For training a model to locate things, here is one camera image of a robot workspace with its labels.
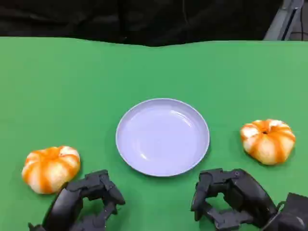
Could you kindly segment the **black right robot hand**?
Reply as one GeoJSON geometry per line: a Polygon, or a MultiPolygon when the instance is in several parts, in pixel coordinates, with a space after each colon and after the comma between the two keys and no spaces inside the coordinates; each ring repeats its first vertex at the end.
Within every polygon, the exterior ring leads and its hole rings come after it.
{"type": "Polygon", "coordinates": [[[278,210],[268,193],[243,169],[202,171],[195,187],[191,211],[195,221],[207,217],[218,231],[234,231],[241,224],[263,228],[278,210]],[[223,194],[229,209],[218,211],[207,198],[223,194]]]}

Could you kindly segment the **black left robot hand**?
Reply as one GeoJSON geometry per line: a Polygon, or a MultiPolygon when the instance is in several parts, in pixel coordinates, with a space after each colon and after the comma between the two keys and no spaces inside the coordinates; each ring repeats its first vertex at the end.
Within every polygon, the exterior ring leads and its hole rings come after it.
{"type": "Polygon", "coordinates": [[[83,179],[66,182],[49,207],[42,224],[28,224],[30,231],[104,231],[106,221],[117,214],[117,205],[126,203],[123,195],[110,180],[107,170],[85,175],[83,179]],[[83,208],[83,199],[101,199],[100,213],[77,218],[83,208]]]}

